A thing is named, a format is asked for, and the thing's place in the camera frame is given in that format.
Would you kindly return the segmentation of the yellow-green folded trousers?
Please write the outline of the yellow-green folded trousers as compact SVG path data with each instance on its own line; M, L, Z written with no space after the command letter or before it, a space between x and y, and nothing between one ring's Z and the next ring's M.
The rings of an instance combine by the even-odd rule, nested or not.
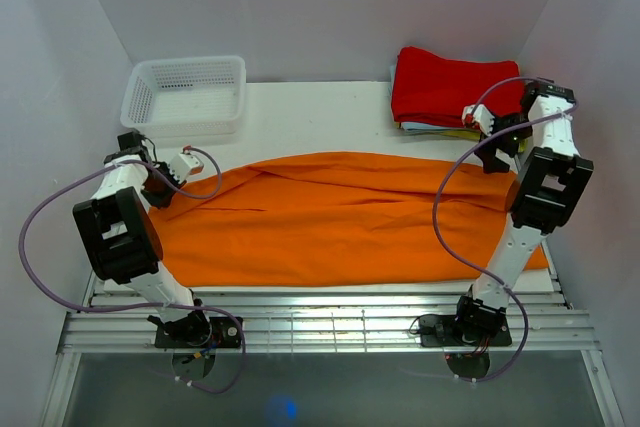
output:
M464 129L445 129L442 131L438 131L436 132L437 135L441 135L441 136L445 136L445 137L452 137L452 138L456 138L456 139L463 139L463 140L468 140L468 141L473 141L473 142L477 142L482 140L482 134L479 131L474 131L474 130L464 130ZM521 140L518 143L518 150L517 153L523 153L525 151L527 145L527 141L526 140Z

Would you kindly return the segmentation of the orange trousers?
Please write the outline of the orange trousers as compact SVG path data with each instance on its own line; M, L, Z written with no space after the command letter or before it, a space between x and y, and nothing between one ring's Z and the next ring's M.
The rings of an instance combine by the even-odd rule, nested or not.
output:
M339 248L340 230L382 251L396 243L419 257L432 248L397 234L423 210L436 242L448 249L479 240L474 226L502 229L486 259L460 255L474 278L486 265L506 223L513 173L485 174L476 165L374 153L314 153L254 163L190 183L165 209L150 213L167 269L196 287L197 267L224 259L242 264L242 250L260 249L283 277L291 254L310 260Z

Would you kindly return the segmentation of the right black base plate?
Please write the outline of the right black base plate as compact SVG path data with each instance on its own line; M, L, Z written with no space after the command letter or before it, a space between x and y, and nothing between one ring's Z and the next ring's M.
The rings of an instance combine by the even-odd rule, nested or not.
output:
M464 326L454 315L427 314L418 318L418 334L423 347L508 347L512 337L507 327L491 337L475 327Z

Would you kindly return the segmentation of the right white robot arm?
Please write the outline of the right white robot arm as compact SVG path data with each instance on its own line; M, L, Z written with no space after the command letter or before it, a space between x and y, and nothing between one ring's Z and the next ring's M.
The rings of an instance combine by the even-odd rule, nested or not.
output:
M531 143L506 197L503 234L483 273L458 301L451 320L454 338L463 344L488 345L508 331L506 310L511 291L542 242L573 213L594 170L575 145L571 89L549 80L526 82L521 111L496 116L482 103L465 109L463 119L482 134L478 156L486 173L505 169L496 151L515 156L517 142Z

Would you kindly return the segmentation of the white plastic basket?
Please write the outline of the white plastic basket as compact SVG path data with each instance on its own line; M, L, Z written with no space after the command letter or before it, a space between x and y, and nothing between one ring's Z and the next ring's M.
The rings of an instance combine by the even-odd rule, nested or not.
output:
M134 66L120 122L152 138L235 133L245 110L240 56L148 60Z

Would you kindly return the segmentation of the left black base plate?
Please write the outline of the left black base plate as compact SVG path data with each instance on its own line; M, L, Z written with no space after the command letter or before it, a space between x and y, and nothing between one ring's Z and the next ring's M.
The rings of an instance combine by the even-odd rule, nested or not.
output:
M153 346L160 349L196 349L241 347L240 329L228 317L210 317L208 327L198 327L193 332L171 337L161 327L156 329Z

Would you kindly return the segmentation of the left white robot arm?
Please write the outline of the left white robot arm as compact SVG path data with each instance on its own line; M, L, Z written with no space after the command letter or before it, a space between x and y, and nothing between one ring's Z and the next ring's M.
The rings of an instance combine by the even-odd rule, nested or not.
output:
M163 264L149 210L169 207L203 163L187 150L159 162L146 140L137 131L118 136L119 150L104 159L109 171L96 193L73 207L73 218L96 276L154 303L157 314L148 320L169 339L201 346L212 336L212 323L197 309L200 300Z

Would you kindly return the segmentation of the aluminium rail frame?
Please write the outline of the aluminium rail frame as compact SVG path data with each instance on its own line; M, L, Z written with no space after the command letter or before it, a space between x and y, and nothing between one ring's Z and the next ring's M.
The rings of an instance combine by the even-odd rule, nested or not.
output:
M410 320L423 313L452 312L474 278L459 256L486 259L501 229L500 224L477 224L479 240L443 249L430 211L423 210L397 236L431 247L427 257L402 254L396 243L376 251L371 244L358 244L354 233L340 230L337 251L315 253L310 260L291 254L283 277L254 247L242 250L239 266L220 258L204 264L194 270L195 291L215 308L244 318L252 353L415 351L419 343L409 334ZM539 247L534 259L535 268L515 285L520 304L508 312L513 339L524 341L531 351L582 351L604 423L622 425L588 312L567 301L547 246Z

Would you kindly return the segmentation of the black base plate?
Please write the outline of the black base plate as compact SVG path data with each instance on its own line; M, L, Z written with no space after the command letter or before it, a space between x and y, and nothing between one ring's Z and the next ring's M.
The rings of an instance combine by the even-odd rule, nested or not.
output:
M418 318L418 334L423 347L508 347L512 337L507 327L491 337L475 327L464 326L454 315L427 314Z
M196 349L241 347L240 329L228 317L210 317L208 327L198 327L193 332L171 337L161 327L156 329L153 346L160 349Z

